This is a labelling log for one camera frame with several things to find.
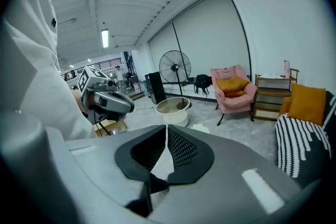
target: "black fan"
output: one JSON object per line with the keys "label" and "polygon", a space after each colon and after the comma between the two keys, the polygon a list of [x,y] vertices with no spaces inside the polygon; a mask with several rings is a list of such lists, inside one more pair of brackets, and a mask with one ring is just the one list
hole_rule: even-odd
{"label": "black fan", "polygon": [[159,70],[165,81],[169,83],[179,83],[178,86],[180,87],[181,96],[183,96],[181,82],[186,81],[191,73],[191,64],[188,57],[178,50],[168,51],[160,60]]}

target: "orange cushion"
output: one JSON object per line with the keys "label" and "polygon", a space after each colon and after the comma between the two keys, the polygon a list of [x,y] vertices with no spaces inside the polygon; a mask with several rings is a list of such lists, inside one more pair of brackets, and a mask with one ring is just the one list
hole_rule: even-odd
{"label": "orange cushion", "polygon": [[242,96],[243,94],[245,94],[245,92],[243,90],[238,90],[238,91],[231,91],[231,92],[225,92],[225,97],[239,97]]}
{"label": "orange cushion", "polygon": [[250,82],[240,77],[232,77],[230,79],[216,79],[218,87],[224,92],[238,91],[245,88]]}
{"label": "orange cushion", "polygon": [[292,104],[292,97],[285,97],[283,99],[283,102],[280,108],[279,116],[289,112],[289,108],[291,104]]}
{"label": "orange cushion", "polygon": [[325,89],[310,88],[293,83],[289,117],[322,125],[325,105]]}

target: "white ceiling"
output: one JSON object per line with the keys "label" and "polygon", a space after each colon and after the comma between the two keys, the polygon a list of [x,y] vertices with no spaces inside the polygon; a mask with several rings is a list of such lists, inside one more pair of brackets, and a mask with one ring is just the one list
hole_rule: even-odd
{"label": "white ceiling", "polygon": [[[170,1],[52,0],[58,20],[57,54],[61,69],[102,54],[132,49]],[[109,30],[110,38],[114,36],[107,49],[102,47],[103,29]]]}

